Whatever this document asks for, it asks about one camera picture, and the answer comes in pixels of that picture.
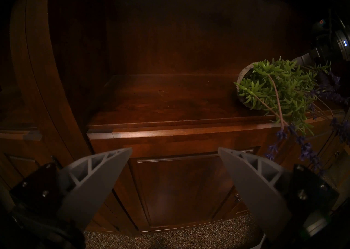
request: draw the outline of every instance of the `cabinet door panel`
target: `cabinet door panel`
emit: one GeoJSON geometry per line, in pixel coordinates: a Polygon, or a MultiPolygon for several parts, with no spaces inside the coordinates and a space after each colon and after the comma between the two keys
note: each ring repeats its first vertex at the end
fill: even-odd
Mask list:
{"type": "Polygon", "coordinates": [[[38,131],[0,131],[0,175],[10,188],[49,162],[38,131]]]}
{"type": "Polygon", "coordinates": [[[131,159],[151,228],[210,220],[233,187],[218,154],[131,159]]]}
{"type": "Polygon", "coordinates": [[[39,168],[39,163],[34,159],[19,158],[11,155],[7,155],[7,158],[24,178],[39,168]]]}

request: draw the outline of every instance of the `gray carpet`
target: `gray carpet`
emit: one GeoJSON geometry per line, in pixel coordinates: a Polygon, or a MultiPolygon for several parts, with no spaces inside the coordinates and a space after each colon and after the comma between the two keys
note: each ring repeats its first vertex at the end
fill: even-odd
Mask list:
{"type": "Polygon", "coordinates": [[[87,249],[251,248],[263,234],[251,214],[210,225],[140,237],[85,231],[87,249]]]}

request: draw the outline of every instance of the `stone pot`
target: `stone pot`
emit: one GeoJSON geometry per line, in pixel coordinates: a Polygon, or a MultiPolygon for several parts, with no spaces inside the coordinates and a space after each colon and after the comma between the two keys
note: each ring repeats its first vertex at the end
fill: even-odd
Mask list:
{"type": "MultiPolygon", "coordinates": [[[[245,77],[245,76],[250,76],[250,74],[253,72],[253,64],[251,63],[250,65],[248,65],[247,67],[245,67],[238,75],[238,79],[237,79],[237,83],[240,83],[241,80],[245,77]]],[[[237,88],[237,94],[239,92],[239,86],[236,85],[236,88],[237,88]]],[[[242,103],[245,102],[245,97],[244,96],[239,96],[238,95],[238,100],[242,103]]],[[[245,106],[247,106],[248,108],[252,108],[253,104],[252,103],[246,103],[246,104],[243,104],[245,106]]]]}

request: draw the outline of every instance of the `bolt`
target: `bolt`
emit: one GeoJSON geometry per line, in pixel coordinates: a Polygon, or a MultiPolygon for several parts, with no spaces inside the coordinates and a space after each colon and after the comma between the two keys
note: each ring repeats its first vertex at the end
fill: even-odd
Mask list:
{"type": "Polygon", "coordinates": [[[322,185],[320,186],[320,188],[323,189],[323,190],[328,190],[326,184],[322,184],[322,185]]]}
{"type": "Polygon", "coordinates": [[[301,200],[306,200],[307,199],[307,194],[305,193],[305,190],[299,190],[298,191],[298,197],[301,200]]]}
{"type": "Polygon", "coordinates": [[[299,171],[304,171],[304,168],[303,168],[301,165],[298,165],[296,168],[297,168],[299,171]]]}

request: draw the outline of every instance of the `lavender sprig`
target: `lavender sprig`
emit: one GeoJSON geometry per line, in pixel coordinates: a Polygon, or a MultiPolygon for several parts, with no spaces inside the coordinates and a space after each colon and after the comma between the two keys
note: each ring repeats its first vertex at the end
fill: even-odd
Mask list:
{"type": "Polygon", "coordinates": [[[277,133],[276,133],[276,136],[277,136],[277,142],[275,142],[273,145],[270,145],[268,147],[268,151],[270,151],[270,153],[265,153],[264,156],[270,160],[274,160],[275,159],[275,154],[274,153],[277,153],[278,152],[278,143],[280,141],[282,141],[283,139],[287,139],[287,133],[285,133],[283,131],[283,129],[281,128],[277,133]]]}
{"type": "Polygon", "coordinates": [[[305,137],[304,136],[298,136],[295,131],[295,126],[292,124],[288,127],[288,130],[291,135],[296,136],[296,143],[301,145],[300,147],[300,160],[305,161],[305,159],[308,159],[313,167],[312,170],[316,171],[317,169],[320,170],[319,175],[324,174],[324,170],[322,170],[322,165],[320,162],[320,158],[317,156],[317,153],[312,150],[312,146],[310,143],[305,143],[305,137]]]}

